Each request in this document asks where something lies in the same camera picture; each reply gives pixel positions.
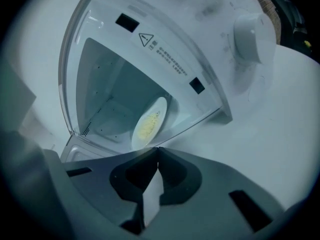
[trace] warning triangle symbol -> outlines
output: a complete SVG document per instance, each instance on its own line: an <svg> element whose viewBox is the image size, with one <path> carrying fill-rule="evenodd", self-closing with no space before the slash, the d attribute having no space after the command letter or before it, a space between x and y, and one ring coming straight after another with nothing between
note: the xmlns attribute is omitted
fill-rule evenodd
<svg viewBox="0 0 320 240"><path fill-rule="evenodd" d="M154 37L154 35L139 33L139 37L140 37L140 40L141 40L143 46L145 47L149 43L149 41Z"/></svg>

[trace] round knob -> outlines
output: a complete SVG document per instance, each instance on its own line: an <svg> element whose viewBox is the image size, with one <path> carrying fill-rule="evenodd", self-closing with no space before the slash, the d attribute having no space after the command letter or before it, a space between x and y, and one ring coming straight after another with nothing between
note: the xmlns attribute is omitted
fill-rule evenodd
<svg viewBox="0 0 320 240"><path fill-rule="evenodd" d="M234 23L234 40L240 56L248 61L270 64L276 51L276 32L264 13L239 16Z"/></svg>

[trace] yellow food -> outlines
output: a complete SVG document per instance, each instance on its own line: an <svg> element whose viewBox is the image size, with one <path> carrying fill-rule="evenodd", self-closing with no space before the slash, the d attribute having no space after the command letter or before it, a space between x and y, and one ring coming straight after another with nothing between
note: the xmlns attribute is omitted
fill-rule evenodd
<svg viewBox="0 0 320 240"><path fill-rule="evenodd" d="M140 129L138 130L138 137L141 140L145 140L153 132L154 128L158 123L158 113L150 114L141 124Z"/></svg>

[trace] black slot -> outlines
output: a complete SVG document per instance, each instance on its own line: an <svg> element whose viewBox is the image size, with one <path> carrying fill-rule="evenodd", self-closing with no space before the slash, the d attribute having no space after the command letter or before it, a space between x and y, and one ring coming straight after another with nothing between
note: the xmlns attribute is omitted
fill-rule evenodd
<svg viewBox="0 0 320 240"><path fill-rule="evenodd" d="M196 77L193 79L190 83L191 87L195 90L197 94L200 94L205 89L202 83L199 81L199 79Z"/></svg>
<svg viewBox="0 0 320 240"><path fill-rule="evenodd" d="M129 16L123 13L120 15L120 17L116 20L115 23L130 31L131 33L135 31L135 29L140 24L138 21L134 20L133 18L130 18Z"/></svg>
<svg viewBox="0 0 320 240"><path fill-rule="evenodd" d="M66 172L66 174L68 174L69 177L73 177L73 176L78 176L81 174L87 174L92 172L92 170L88 167L84 167L84 168L80 168L80 169L75 169L75 170L68 170Z"/></svg>
<svg viewBox="0 0 320 240"><path fill-rule="evenodd" d="M254 232L272 222L272 219L243 190L230 192L229 196Z"/></svg>

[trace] black rectangular window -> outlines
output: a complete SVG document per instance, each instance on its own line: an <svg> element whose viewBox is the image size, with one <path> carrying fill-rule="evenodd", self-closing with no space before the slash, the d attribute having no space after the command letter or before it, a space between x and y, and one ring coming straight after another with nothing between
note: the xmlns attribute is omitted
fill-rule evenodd
<svg viewBox="0 0 320 240"><path fill-rule="evenodd" d="M133 18L130 18L129 16L123 13L120 15L120 17L116 20L115 23L130 31L131 33L135 31L135 29L140 24L138 21L134 20Z"/></svg>
<svg viewBox="0 0 320 240"><path fill-rule="evenodd" d="M190 82L190 85L197 94L202 93L202 91L205 89L197 77Z"/></svg>

